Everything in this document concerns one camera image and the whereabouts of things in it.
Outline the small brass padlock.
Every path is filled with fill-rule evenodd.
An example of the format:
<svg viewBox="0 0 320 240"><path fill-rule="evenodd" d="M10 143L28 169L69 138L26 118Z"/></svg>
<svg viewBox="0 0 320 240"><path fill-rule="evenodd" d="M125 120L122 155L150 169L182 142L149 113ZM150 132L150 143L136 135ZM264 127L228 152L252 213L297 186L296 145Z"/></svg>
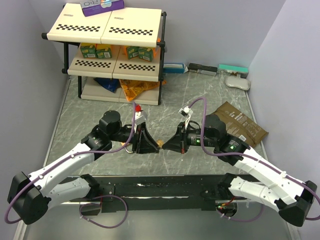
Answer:
<svg viewBox="0 0 320 240"><path fill-rule="evenodd" d="M157 145L158 145L160 148L162 148L162 146L163 146L163 144L164 144L164 142L163 142L161 139L158 139L158 140L156 141L156 143L157 143Z"/></svg>

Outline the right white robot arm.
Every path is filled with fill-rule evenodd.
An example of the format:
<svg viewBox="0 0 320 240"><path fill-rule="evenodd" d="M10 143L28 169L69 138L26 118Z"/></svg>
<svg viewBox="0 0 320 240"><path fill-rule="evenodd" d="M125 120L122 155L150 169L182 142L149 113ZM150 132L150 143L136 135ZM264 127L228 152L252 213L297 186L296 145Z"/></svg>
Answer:
<svg viewBox="0 0 320 240"><path fill-rule="evenodd" d="M263 204L296 227L302 227L308 219L317 185L310 180L303 182L275 167L253 147L228 134L226 124L217 115L207 115L201 129L181 122L175 135L162 148L184 154L190 146L201 146L203 151L213 147L212 155L258 181L250 182L227 173L218 187L218 193L223 199L234 196Z"/></svg>

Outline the blue snack bag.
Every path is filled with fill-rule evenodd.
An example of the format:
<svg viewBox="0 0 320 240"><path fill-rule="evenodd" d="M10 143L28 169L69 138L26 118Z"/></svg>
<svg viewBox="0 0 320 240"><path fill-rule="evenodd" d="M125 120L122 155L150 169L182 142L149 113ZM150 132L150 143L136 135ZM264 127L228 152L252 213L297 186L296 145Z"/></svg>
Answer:
<svg viewBox="0 0 320 240"><path fill-rule="evenodd" d="M94 80L104 89L112 93L115 93L116 90L120 87L120 82L116 78L95 77Z"/></svg>

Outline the brown foil pouch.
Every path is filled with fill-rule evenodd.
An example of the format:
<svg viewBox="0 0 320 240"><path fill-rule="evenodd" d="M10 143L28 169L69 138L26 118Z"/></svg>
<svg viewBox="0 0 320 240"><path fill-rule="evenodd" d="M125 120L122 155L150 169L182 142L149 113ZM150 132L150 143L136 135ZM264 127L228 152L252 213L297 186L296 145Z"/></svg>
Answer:
<svg viewBox="0 0 320 240"><path fill-rule="evenodd" d="M226 124L228 134L241 139L251 147L256 147L269 134L228 101L218 107L213 114Z"/></svg>

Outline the green yellow carton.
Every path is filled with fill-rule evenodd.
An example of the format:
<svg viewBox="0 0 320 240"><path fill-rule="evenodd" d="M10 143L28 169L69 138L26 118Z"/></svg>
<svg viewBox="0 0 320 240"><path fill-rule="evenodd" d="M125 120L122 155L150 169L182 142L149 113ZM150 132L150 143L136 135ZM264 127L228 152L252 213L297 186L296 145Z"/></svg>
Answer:
<svg viewBox="0 0 320 240"><path fill-rule="evenodd" d="M97 44L96 43L81 43L80 52L82 53L83 58L85 59L95 59L97 58Z"/></svg>
<svg viewBox="0 0 320 240"><path fill-rule="evenodd" d="M96 56L98 59L109 59L112 57L112 46L110 44L97 44Z"/></svg>
<svg viewBox="0 0 320 240"><path fill-rule="evenodd" d="M125 46L125 53L127 59L133 59L139 56L139 47L138 46Z"/></svg>
<svg viewBox="0 0 320 240"><path fill-rule="evenodd" d="M142 60L152 62L154 59L154 51L151 47L139 47L138 57Z"/></svg>

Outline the green yellow carton far left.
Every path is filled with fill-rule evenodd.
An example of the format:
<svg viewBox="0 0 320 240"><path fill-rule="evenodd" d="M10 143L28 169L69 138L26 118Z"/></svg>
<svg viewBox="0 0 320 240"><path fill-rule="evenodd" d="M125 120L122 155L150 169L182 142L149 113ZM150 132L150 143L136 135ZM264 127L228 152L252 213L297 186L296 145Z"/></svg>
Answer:
<svg viewBox="0 0 320 240"><path fill-rule="evenodd" d="M80 52L82 53L83 58L85 59L95 59L97 58L97 44L96 43L81 43Z"/></svg>

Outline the black long box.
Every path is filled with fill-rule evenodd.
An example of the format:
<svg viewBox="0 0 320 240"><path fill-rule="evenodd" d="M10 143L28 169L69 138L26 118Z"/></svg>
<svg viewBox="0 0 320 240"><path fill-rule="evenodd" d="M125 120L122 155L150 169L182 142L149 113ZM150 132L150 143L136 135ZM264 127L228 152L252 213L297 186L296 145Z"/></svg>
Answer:
<svg viewBox="0 0 320 240"><path fill-rule="evenodd" d="M197 63L189 63L188 70L192 73L203 74L215 77L218 72L218 68L214 66L206 66Z"/></svg>

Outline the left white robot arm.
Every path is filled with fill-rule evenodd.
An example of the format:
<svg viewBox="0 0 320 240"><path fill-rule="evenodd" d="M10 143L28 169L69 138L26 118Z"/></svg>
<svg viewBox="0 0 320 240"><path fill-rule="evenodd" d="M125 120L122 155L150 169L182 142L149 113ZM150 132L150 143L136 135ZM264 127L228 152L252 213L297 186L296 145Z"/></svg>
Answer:
<svg viewBox="0 0 320 240"><path fill-rule="evenodd" d="M105 112L98 124L72 150L49 165L30 174L17 173L10 185L7 201L19 220L30 225L53 207L74 199L95 200L99 184L89 174L68 183L62 181L71 173L105 154L114 153L113 142L128 144L137 154L158 153L159 147L146 128L147 113L138 106L132 123L123 126L115 110Z"/></svg>

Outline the green yellow carton right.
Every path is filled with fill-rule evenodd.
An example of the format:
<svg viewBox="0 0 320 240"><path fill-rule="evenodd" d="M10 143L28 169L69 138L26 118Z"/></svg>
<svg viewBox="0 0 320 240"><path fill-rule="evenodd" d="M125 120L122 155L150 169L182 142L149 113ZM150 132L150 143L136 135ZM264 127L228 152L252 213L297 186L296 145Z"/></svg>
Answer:
<svg viewBox="0 0 320 240"><path fill-rule="evenodd" d="M154 51L151 47L139 47L138 57L142 60L152 62L154 59Z"/></svg>

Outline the blue white flat box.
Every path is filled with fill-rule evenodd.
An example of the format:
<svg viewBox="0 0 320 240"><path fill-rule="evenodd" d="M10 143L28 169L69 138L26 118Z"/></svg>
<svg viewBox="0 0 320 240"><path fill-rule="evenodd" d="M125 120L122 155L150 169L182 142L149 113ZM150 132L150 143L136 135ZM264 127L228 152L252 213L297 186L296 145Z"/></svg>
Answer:
<svg viewBox="0 0 320 240"><path fill-rule="evenodd" d="M166 74L184 74L189 69L184 63L164 63L163 72Z"/></svg>

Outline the large brass padlock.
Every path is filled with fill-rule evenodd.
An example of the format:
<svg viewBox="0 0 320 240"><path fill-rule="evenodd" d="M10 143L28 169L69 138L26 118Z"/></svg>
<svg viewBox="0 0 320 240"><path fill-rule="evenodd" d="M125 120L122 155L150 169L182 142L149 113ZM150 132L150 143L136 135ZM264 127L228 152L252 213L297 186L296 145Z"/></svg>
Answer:
<svg viewBox="0 0 320 240"><path fill-rule="evenodd" d="M120 143L123 149L128 153L128 154L133 154L134 152L130 149L132 147L131 143L126 144L125 142Z"/></svg>

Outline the teal white box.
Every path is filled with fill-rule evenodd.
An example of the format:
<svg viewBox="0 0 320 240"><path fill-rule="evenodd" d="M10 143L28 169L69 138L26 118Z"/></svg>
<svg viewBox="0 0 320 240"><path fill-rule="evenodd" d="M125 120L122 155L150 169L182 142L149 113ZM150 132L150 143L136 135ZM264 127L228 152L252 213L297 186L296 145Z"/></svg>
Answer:
<svg viewBox="0 0 320 240"><path fill-rule="evenodd" d="M246 67L219 64L217 73L221 75L235 75L235 76L240 74L241 78L246 78L248 76L249 70Z"/></svg>

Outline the orange snack bag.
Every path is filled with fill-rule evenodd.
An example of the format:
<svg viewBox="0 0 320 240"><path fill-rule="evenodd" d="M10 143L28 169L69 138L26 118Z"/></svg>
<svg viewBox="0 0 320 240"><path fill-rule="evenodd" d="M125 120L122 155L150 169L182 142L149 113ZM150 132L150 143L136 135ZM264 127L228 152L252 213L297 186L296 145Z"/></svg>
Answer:
<svg viewBox="0 0 320 240"><path fill-rule="evenodd" d="M120 79L119 83L126 100L130 102L141 93L159 87L161 82Z"/></svg>

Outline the purple white box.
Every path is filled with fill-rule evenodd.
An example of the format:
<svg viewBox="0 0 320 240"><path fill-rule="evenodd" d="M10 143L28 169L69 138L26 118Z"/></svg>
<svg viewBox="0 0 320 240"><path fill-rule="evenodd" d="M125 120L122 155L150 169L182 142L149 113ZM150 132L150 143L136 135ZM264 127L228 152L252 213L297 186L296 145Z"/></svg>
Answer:
<svg viewBox="0 0 320 240"><path fill-rule="evenodd" d="M84 0L80 2L85 17L120 10L125 7L124 0Z"/></svg>

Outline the cream black three-tier shelf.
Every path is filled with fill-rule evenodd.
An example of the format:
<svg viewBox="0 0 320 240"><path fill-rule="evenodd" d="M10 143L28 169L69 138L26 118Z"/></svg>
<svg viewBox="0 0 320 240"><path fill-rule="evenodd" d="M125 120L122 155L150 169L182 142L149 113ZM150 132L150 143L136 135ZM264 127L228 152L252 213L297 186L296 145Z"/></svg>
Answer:
<svg viewBox="0 0 320 240"><path fill-rule="evenodd" d="M67 3L44 40L63 44L62 72L77 77L84 100L128 102L122 88L107 90L106 80L145 84L134 100L161 103L164 84L167 13L161 9L125 7L85 16L78 3Z"/></svg>

